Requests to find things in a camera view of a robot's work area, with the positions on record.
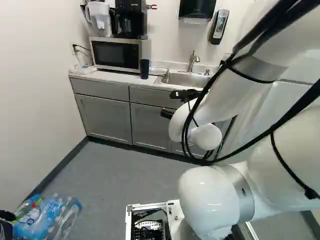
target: stainless steel sink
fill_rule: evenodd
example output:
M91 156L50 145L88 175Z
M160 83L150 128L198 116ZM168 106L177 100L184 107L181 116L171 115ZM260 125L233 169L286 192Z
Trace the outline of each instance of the stainless steel sink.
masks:
M204 88L209 80L210 76L205 76L204 74L170 70L163 76L161 82L165 84Z

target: kitchen counter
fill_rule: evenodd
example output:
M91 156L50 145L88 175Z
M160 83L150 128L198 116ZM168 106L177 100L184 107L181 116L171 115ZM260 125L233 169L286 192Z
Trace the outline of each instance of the kitchen counter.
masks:
M183 89L196 89L201 91L202 88L166 84L161 82L162 76L149 75L148 79L141 79L139 75L125 74L108 71L94 71L88 74L69 73L70 78L90 80L102 83L124 85L129 87L139 87L145 89L155 89L164 91L174 91Z

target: white wall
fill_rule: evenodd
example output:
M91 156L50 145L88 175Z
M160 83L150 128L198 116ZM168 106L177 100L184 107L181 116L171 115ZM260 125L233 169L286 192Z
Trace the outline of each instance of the white wall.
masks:
M242 18L253 0L217 0L215 10L228 9L229 19L220 45L207 41L211 22L190 25L178 20L180 0L147 0L158 10L148 11L148 36L152 40L152 60L187 63L192 50L200 56L200 64L217 66L224 53L236 43Z
M85 137L68 79L86 40L77 0L0 7L0 209L13 210Z

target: travel mug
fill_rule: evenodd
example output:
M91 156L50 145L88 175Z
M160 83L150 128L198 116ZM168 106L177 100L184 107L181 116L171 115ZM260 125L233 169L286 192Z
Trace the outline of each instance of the travel mug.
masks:
M140 59L140 78L148 79L149 78L149 59Z

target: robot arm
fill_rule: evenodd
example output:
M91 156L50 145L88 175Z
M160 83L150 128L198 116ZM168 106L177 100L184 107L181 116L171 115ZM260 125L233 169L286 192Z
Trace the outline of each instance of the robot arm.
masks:
M258 14L270 12L274 5L281 2L295 1L255 1L249 9L250 14L246 14L249 18L244 20L243 31L250 29L253 23L257 22ZM297 55L308 49L319 48L319 16L320 8L313 9L312 12L270 38L256 52L235 63L233 70L224 70L197 107L193 118L199 127L196 127L194 121L190 122L189 139L195 139L195 142L205 150L215 149L220 144L222 135L220 130L210 123L236 116L256 95L277 80ZM245 55L251 46L252 43L240 50L235 57ZM237 73L261 82L248 80ZM193 107L196 101L197 99L190 101L190 106ZM173 141L182 141L183 126L189 112L189 106L186 103L173 115L168 131Z
M214 149L221 135L210 123L237 115L252 97L275 81L297 55L320 48L320 7L316 7L319 1L258 0L250 9L252 14L247 14L252 17L246 20L247 29L254 25L258 13L266 12L266 17L275 6L289 2L291 13L295 7L313 6L304 8L305 14L264 44L259 42L264 38L264 33L260 32L255 41L234 52L232 57L239 60L232 63L231 69L225 67L217 74L202 99L190 102L191 112L188 104L175 112L169 124L169 136L173 141L187 138L195 140L203 149ZM251 32L242 40L250 38ZM190 120L192 117L199 127ZM179 200L185 219L196 235L202 240L223 239L234 224L285 211L319 208L320 199L306 197L305 189L279 161L273 145L276 143L277 151L301 182L319 196L319 124L320 107L310 107L256 144L247 161L197 167L184 173L179 180Z

